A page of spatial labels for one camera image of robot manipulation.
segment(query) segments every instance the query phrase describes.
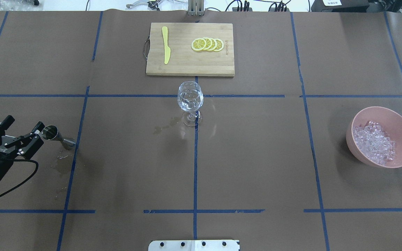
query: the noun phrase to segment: wine glass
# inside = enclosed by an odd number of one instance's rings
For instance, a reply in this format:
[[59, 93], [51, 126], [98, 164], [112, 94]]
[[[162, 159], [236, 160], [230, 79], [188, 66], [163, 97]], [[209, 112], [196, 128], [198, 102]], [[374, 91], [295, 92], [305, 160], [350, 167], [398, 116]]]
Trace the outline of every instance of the wine glass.
[[195, 81], [182, 83], [178, 90], [178, 104], [184, 110], [182, 121], [188, 127], [194, 127], [196, 119], [201, 120], [201, 113], [198, 111], [204, 102], [200, 85]]

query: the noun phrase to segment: pink bowl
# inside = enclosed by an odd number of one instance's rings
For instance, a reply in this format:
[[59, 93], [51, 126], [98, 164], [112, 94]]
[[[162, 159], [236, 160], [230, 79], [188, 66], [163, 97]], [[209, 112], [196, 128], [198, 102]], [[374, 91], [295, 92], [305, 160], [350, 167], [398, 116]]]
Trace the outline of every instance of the pink bowl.
[[[353, 137], [354, 127], [363, 127], [367, 121], [378, 122], [389, 137], [396, 142], [395, 158], [380, 165], [364, 156], [356, 146]], [[351, 153], [363, 163], [372, 167], [398, 168], [402, 167], [402, 116], [381, 106], [372, 106], [362, 109], [351, 121], [347, 129], [347, 145]]]

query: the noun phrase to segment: white label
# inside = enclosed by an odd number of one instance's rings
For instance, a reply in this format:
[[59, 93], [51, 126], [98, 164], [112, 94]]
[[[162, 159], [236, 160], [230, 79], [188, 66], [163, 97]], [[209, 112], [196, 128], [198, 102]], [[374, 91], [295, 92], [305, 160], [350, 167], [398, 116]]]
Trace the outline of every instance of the white label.
[[340, 0], [322, 0], [325, 6], [339, 6], [342, 5]]

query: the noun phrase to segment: glass stem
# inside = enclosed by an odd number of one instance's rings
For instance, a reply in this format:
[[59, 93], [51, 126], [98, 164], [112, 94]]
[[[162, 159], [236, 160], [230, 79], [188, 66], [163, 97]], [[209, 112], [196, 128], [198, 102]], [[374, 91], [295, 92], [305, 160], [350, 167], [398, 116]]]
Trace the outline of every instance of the glass stem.
[[195, 121], [195, 119], [196, 119], [196, 112], [188, 113], [187, 119], [188, 119], [189, 121]]

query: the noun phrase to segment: wooden cutting board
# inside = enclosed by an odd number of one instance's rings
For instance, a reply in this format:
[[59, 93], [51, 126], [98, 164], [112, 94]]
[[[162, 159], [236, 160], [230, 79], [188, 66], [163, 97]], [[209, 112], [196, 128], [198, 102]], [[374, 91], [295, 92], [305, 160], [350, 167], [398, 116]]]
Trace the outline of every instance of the wooden cutting board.
[[[169, 47], [172, 50], [168, 64], [164, 64], [163, 26], [169, 29]], [[224, 41], [223, 50], [192, 50], [192, 41], [203, 37], [221, 39]], [[146, 73], [160, 76], [234, 76], [232, 24], [151, 23]]]

